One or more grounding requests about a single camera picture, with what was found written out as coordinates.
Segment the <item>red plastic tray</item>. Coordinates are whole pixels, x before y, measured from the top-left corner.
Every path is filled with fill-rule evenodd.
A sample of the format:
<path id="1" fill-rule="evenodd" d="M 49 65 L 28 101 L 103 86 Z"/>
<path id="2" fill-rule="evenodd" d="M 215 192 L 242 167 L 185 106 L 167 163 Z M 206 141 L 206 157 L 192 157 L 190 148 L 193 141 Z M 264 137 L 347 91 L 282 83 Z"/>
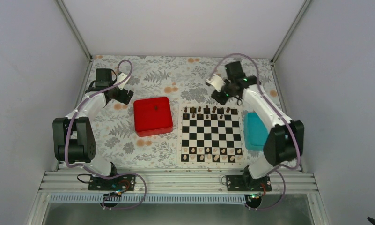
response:
<path id="1" fill-rule="evenodd" d="M 133 117 L 135 133 L 139 137 L 167 134 L 173 130 L 170 102 L 165 96 L 134 101 Z"/>

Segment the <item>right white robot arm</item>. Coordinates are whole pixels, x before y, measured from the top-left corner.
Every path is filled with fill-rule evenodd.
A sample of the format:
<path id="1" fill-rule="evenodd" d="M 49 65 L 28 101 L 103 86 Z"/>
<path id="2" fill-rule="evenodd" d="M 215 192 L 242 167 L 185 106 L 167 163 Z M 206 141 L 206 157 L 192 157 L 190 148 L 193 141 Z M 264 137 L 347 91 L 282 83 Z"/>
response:
<path id="1" fill-rule="evenodd" d="M 232 97 L 245 101 L 253 107 L 268 132 L 263 156 L 243 170 L 243 187 L 253 191 L 259 187 L 262 178 L 281 166 L 287 167 L 285 161 L 296 160 L 293 169 L 300 166 L 304 124 L 300 120 L 292 120 L 280 111 L 264 92 L 259 77 L 247 76 L 239 61 L 228 63 L 225 70 L 226 79 L 217 74 L 212 74 L 206 79 L 206 84 L 215 88 L 211 97 L 221 105 L 226 104 Z"/>

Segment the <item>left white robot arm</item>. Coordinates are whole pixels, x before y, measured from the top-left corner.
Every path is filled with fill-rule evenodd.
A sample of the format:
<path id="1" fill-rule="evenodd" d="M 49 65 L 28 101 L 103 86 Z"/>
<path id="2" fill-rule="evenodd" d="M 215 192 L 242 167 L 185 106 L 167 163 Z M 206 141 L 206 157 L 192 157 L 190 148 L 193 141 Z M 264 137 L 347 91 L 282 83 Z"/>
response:
<path id="1" fill-rule="evenodd" d="M 119 177 L 115 165 L 97 155 L 91 122 L 111 100 L 129 104 L 133 91 L 125 90 L 124 86 L 130 76 L 109 68 L 97 69 L 96 79 L 77 107 L 52 123 L 55 158 L 65 167 L 79 167 L 101 178 L 100 183 L 108 190 L 118 186 Z"/>

